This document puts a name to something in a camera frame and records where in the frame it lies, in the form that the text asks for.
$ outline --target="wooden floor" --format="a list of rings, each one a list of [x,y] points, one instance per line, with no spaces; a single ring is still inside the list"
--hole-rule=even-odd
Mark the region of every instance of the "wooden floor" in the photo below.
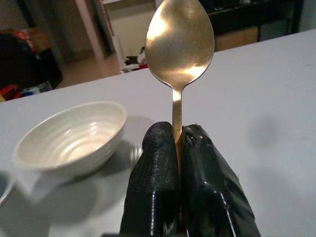
[[[65,64],[61,67],[61,70],[63,81],[57,88],[120,74],[116,54],[112,54],[105,60],[96,60],[91,56],[77,62]]]

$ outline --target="table surface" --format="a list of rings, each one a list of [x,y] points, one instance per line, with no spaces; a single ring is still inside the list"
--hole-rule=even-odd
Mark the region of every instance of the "table surface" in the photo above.
[[[183,123],[198,123],[238,174],[262,236],[316,234],[316,30],[215,53],[183,95]],[[69,181],[26,171],[11,157],[45,118],[110,100],[128,112],[124,142],[98,173]],[[0,169],[51,219],[50,237],[117,233],[130,167],[122,151],[150,125],[171,121],[171,89],[149,70],[0,103]]]

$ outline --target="spoon handle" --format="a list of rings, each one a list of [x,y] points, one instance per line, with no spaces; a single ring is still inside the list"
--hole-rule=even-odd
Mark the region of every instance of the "spoon handle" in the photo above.
[[[179,174],[181,172],[181,132],[182,132],[182,90],[172,89],[172,128],[173,128],[173,136],[174,141],[177,148],[177,159],[178,159],[178,169]]]

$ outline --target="ceramic bowl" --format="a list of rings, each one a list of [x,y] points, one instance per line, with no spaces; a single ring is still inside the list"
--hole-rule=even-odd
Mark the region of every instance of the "ceramic bowl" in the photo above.
[[[102,166],[123,136],[125,108],[92,102],[57,113],[18,143],[14,158],[23,169],[79,176]]]

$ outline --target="spoon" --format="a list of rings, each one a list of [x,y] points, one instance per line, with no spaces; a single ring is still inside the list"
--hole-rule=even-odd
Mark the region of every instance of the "spoon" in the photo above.
[[[149,25],[145,55],[151,73],[172,88],[172,127],[179,172],[182,91],[204,73],[213,53],[213,28],[199,1],[165,0]]]

